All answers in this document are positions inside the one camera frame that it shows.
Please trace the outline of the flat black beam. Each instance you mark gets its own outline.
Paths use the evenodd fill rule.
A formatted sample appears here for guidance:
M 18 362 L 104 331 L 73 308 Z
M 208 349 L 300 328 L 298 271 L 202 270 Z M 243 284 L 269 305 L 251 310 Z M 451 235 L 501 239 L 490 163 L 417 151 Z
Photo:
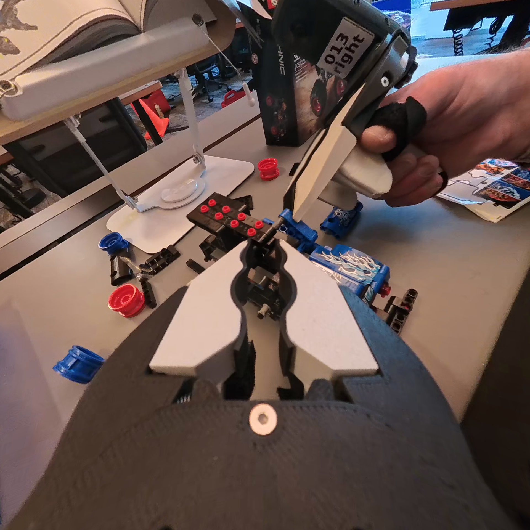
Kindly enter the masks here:
M 142 288 L 142 293 L 143 293 L 146 306 L 151 309 L 155 309 L 157 307 L 157 301 L 154 295 L 154 290 L 152 288 L 152 285 L 149 282 L 149 276 L 138 274 L 137 280 L 139 281 L 140 286 Z

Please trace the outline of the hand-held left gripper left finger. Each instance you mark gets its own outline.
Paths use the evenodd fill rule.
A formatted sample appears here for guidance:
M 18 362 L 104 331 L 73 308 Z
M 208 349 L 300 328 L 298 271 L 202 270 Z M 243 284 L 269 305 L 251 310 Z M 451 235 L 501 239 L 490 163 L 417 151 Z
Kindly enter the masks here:
M 226 399 L 250 399 L 256 353 L 244 307 L 253 250 L 240 243 L 189 283 L 149 363 L 153 372 L 208 380 Z

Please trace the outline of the blue printed curved panel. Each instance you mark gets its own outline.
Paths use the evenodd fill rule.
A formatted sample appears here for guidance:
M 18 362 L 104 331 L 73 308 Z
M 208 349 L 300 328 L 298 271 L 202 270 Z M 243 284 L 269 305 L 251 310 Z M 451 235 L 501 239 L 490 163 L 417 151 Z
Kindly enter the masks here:
M 321 223 L 320 231 L 335 237 L 337 240 L 345 238 L 357 224 L 362 209 L 362 202 L 357 202 L 356 206 L 351 210 L 333 208 Z

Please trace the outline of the white book stand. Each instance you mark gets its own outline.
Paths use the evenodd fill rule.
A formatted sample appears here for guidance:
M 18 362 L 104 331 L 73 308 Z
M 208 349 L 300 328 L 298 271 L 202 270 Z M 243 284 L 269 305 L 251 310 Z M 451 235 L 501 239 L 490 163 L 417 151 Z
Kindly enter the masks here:
M 239 19 L 258 40 L 241 11 L 245 5 L 269 16 L 256 1 L 206 1 L 216 16 L 181 18 L 81 55 L 34 67 L 11 80 L 1 80 L 1 139 L 13 141 L 58 121 L 106 175 L 125 206 L 107 229 L 146 253 L 179 241 L 193 228 L 187 215 L 213 192 L 228 195 L 255 170 L 250 162 L 204 155 L 191 83 L 186 68 L 232 41 Z M 170 171 L 137 198 L 123 192 L 88 147 L 74 117 L 140 85 L 176 73 L 189 123 L 191 159 Z

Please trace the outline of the orange plastic object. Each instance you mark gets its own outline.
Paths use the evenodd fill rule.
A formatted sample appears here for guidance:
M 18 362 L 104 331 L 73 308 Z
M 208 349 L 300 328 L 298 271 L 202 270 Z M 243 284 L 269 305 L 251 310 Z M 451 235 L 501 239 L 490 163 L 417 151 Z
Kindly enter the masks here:
M 163 138 L 169 126 L 169 118 L 159 116 L 158 113 L 152 110 L 151 107 L 149 107 L 148 104 L 143 99 L 140 99 L 139 102 L 143 110 L 147 113 L 148 117 L 150 118 L 150 121 L 152 122 L 156 132 L 161 138 Z

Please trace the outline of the colourful sticker sheet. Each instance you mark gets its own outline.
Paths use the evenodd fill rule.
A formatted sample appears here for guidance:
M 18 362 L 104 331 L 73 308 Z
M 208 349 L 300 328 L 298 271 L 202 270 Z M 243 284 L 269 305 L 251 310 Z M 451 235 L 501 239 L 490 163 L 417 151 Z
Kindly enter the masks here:
M 449 179 L 436 197 L 464 206 L 485 221 L 497 223 L 529 204 L 529 164 L 488 158 Z

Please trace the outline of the blue wheel rim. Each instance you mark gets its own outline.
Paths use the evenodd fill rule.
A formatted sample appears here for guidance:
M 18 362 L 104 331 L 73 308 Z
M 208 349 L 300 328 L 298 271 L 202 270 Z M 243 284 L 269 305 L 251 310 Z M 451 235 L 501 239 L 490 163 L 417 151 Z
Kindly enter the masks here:
M 110 258 L 117 256 L 130 257 L 129 242 L 117 232 L 102 237 L 98 243 L 98 248 L 109 255 Z
M 74 345 L 52 369 L 65 379 L 85 385 L 93 380 L 104 362 L 105 359 L 93 351 Z

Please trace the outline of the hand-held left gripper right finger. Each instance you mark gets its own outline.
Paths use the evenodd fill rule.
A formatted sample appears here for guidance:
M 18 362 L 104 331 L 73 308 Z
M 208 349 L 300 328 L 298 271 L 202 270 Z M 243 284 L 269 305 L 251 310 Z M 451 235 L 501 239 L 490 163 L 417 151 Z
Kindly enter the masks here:
M 275 240 L 280 316 L 279 360 L 288 389 L 282 400 L 302 400 L 311 385 L 333 388 L 343 378 L 377 375 L 379 365 L 331 271 Z

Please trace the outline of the black block with red pins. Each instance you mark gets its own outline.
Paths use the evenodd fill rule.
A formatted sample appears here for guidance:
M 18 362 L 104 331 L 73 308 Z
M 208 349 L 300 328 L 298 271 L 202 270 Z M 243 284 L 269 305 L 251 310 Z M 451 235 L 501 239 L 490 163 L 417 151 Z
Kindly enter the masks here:
M 247 201 L 212 193 L 188 215 L 187 219 L 218 238 L 224 247 L 233 248 L 247 239 L 260 241 L 272 224 L 251 215 L 252 197 Z

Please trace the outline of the blue angled beam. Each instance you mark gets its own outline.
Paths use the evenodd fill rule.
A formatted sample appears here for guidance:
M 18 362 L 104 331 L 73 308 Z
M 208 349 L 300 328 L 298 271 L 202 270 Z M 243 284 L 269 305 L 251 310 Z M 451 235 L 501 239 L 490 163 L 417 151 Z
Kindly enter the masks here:
M 296 248 L 300 253 L 310 255 L 317 246 L 317 232 L 302 221 L 296 222 L 293 218 L 292 211 L 289 209 L 284 209 L 280 213 L 279 219 L 282 222 L 278 231 L 295 239 L 297 241 Z

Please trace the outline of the black frame piece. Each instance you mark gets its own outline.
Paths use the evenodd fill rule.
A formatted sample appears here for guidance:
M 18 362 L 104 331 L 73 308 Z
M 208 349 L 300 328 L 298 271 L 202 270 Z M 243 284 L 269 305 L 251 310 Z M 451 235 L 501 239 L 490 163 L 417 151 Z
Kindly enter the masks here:
M 175 262 L 181 253 L 174 245 L 168 245 L 162 248 L 158 253 L 153 254 L 150 259 L 139 265 L 142 274 L 155 276 Z

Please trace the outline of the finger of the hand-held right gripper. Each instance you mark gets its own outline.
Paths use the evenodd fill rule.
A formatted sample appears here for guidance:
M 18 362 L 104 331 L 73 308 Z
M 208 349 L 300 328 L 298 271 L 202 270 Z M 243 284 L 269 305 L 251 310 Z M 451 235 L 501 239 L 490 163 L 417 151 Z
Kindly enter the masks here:
M 342 122 L 363 88 L 364 85 L 361 85 L 342 103 L 333 121 L 326 127 L 326 137 L 298 180 L 293 212 L 296 222 L 302 220 L 317 200 L 344 210 L 356 206 L 357 193 L 348 185 L 333 181 L 333 178 L 357 143 L 356 136 Z
M 312 140 L 308 149 L 304 153 L 297 169 L 295 170 L 294 176 L 289 183 L 288 189 L 286 190 L 283 196 L 283 208 L 290 210 L 292 213 L 295 212 L 295 198 L 296 198 L 296 184 L 301 177 L 304 169 L 307 167 L 307 164 L 311 160 L 316 149 L 320 146 L 323 139 L 326 137 L 328 129 L 321 129 Z

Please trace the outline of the grey desk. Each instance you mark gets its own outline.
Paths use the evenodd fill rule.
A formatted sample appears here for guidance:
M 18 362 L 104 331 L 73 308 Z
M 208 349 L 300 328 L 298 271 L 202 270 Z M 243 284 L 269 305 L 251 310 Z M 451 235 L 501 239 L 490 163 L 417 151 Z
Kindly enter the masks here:
M 213 156 L 257 164 L 278 157 L 280 177 L 248 178 L 235 196 L 251 194 L 253 213 L 273 218 L 282 210 L 288 172 L 306 146 L 272 148 L 261 120 L 247 104 L 230 105 L 200 123 Z M 136 158 L 126 180 L 158 177 L 188 157 L 188 141 L 174 140 Z M 428 368 L 460 420 L 529 269 L 529 205 L 497 224 L 463 206 L 431 199 L 389 208 L 362 199 L 361 220 L 349 246 L 391 269 L 392 293 L 414 288 L 419 299 L 401 337 Z M 1 280 L 1 521 L 16 514 L 45 470 L 65 424 L 88 385 L 70 382 L 52 367 L 72 345 L 109 356 L 146 317 L 125 319 L 108 308 L 109 258 L 97 248 L 107 234 L 106 211 L 65 242 Z M 206 233 L 193 229 L 177 243 L 182 257 L 153 280 L 158 304 L 194 277 L 185 261 L 199 262 Z M 278 326 L 248 314 L 259 367 L 255 397 L 275 395 Z

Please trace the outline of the instruction booklet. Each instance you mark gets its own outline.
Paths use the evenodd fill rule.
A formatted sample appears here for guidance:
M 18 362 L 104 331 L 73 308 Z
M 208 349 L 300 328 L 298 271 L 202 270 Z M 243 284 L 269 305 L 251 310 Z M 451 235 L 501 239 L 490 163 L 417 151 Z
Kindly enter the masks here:
M 217 19 L 206 1 L 1 1 L 1 79 L 195 13 Z

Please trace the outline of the person's right hand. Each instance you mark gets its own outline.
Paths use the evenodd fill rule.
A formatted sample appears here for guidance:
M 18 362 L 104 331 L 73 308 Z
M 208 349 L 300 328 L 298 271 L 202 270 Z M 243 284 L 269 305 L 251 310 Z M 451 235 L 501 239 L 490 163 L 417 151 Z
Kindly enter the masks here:
M 380 108 L 418 101 L 427 121 L 412 143 L 424 156 L 402 153 L 388 167 L 390 207 L 419 204 L 487 158 L 529 159 L 529 48 L 428 72 L 388 95 Z

